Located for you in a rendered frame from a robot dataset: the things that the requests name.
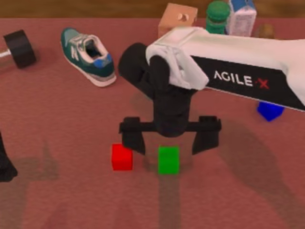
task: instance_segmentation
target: cube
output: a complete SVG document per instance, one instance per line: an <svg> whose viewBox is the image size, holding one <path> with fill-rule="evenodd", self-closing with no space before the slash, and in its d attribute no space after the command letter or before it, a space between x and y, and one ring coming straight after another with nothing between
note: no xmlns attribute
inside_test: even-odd
<svg viewBox="0 0 305 229"><path fill-rule="evenodd" d="M158 173L160 175L179 173L179 147L161 146L158 150Z"/></svg>
<svg viewBox="0 0 305 229"><path fill-rule="evenodd" d="M158 38L177 26L193 26L197 14L195 7L168 3L158 26Z"/></svg>
<svg viewBox="0 0 305 229"><path fill-rule="evenodd" d="M113 144L111 162L114 171L132 170L132 150L122 144Z"/></svg>
<svg viewBox="0 0 305 229"><path fill-rule="evenodd" d="M277 117L281 116L284 111L284 107L278 106L275 104L260 102L257 111L268 121L271 122L272 120L276 119Z"/></svg>

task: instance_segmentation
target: green cube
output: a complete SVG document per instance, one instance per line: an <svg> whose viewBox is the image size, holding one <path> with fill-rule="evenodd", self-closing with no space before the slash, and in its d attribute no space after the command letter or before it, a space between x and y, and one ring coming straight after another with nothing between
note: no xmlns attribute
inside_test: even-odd
<svg viewBox="0 0 305 229"><path fill-rule="evenodd" d="M179 147L161 146L158 151L158 173L162 175L179 173Z"/></svg>

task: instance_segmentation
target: green bottle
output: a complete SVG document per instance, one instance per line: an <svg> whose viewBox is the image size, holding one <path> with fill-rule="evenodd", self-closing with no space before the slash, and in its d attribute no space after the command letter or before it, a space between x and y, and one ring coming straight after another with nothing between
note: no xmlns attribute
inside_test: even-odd
<svg viewBox="0 0 305 229"><path fill-rule="evenodd" d="M230 16L230 6L220 0L211 2L206 10L206 27L209 33L225 34L227 19Z"/></svg>

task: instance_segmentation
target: white shoe sole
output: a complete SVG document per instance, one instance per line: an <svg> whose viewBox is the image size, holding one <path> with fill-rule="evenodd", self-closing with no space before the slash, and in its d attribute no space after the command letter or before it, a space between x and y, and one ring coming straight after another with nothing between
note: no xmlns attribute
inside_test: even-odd
<svg viewBox="0 0 305 229"><path fill-rule="evenodd" d="M91 83L93 83L95 86L98 86L98 87L107 87L109 86L110 84L113 84L115 81L116 81L116 75L115 73L111 74L110 76L107 76L106 78L110 78L109 80L106 80L106 81L98 81L98 80L95 80L90 74L86 73L83 69L81 69L80 67L76 66L75 64L71 63L68 58L65 56L65 54L63 54L63 56L65 57L65 59L67 60L67 62L69 64L71 64L74 68L76 68L77 70L79 70L88 80L91 81Z"/></svg>

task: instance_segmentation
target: sneaker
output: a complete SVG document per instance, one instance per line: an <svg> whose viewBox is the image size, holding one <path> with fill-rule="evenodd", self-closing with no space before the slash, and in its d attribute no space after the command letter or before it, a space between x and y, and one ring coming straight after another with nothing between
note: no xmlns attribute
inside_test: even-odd
<svg viewBox="0 0 305 229"><path fill-rule="evenodd" d="M68 62L94 85L106 87L116 80L112 57L97 36L66 28L61 33L61 46Z"/></svg>

